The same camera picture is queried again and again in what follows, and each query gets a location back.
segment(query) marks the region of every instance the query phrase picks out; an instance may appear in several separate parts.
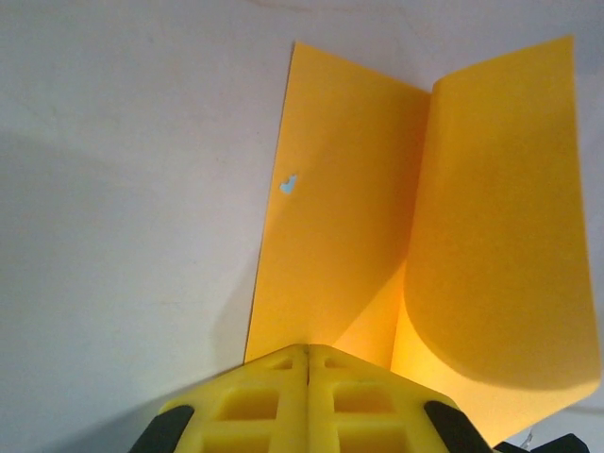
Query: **white wall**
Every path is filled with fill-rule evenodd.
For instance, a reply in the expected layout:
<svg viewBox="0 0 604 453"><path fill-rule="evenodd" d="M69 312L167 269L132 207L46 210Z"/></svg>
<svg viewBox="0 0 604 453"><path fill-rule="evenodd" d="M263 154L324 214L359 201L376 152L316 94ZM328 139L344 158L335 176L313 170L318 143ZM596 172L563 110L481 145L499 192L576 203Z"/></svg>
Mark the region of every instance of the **white wall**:
<svg viewBox="0 0 604 453"><path fill-rule="evenodd" d="M577 0L0 0L0 450L126 451L241 361L295 39L428 88L576 33L604 309L602 29Z"/></svg>

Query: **black object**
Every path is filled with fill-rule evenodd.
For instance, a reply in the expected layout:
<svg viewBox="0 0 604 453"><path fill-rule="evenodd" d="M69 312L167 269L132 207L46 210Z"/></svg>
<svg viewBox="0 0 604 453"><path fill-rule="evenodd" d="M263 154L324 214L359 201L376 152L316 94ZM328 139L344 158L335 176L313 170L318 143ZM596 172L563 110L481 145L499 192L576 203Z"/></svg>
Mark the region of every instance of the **black object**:
<svg viewBox="0 0 604 453"><path fill-rule="evenodd" d="M424 411L450 453L493 452L463 412L440 401L429 401Z"/></svg>
<svg viewBox="0 0 604 453"><path fill-rule="evenodd" d="M193 412L191 406L178 406L156 416L129 453L174 453Z"/></svg>
<svg viewBox="0 0 604 453"><path fill-rule="evenodd" d="M541 445L532 453L589 453L587 445L575 434L566 434L560 439Z"/></svg>
<svg viewBox="0 0 604 453"><path fill-rule="evenodd" d="M516 445L508 444L507 442L502 442L497 445L495 451L499 451L500 453L527 453L527 450Z"/></svg>

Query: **folded paper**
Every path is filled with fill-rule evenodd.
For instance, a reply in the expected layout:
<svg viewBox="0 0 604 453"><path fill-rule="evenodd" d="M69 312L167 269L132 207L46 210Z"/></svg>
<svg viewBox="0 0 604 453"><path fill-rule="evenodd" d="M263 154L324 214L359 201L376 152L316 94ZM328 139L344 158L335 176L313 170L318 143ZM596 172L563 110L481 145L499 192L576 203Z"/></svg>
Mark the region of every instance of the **folded paper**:
<svg viewBox="0 0 604 453"><path fill-rule="evenodd" d="M447 394L492 443L597 386L571 38L432 94L295 46L245 357L294 343Z"/></svg>

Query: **rectangular hole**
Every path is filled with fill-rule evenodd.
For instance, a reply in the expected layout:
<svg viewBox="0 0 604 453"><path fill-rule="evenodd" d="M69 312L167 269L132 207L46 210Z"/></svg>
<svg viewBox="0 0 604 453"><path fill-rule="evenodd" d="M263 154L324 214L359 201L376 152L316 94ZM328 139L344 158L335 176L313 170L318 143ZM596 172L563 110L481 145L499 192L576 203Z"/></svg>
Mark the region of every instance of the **rectangular hole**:
<svg viewBox="0 0 604 453"><path fill-rule="evenodd" d="M291 358L284 359L282 361L278 361L274 365L271 366L274 370L291 370L294 366L294 361Z"/></svg>
<svg viewBox="0 0 604 453"><path fill-rule="evenodd" d="M218 420L271 420L277 418L279 393L275 389L240 388L226 397Z"/></svg>
<svg viewBox="0 0 604 453"><path fill-rule="evenodd" d="M394 412L390 396L374 383L344 383L333 393L335 412L381 413Z"/></svg>
<svg viewBox="0 0 604 453"><path fill-rule="evenodd" d="M269 446L268 436L239 437L233 432L231 436L209 436L204 439L202 453L268 453Z"/></svg>
<svg viewBox="0 0 604 453"><path fill-rule="evenodd" d="M407 453L407 439L402 428L339 428L340 453Z"/></svg>

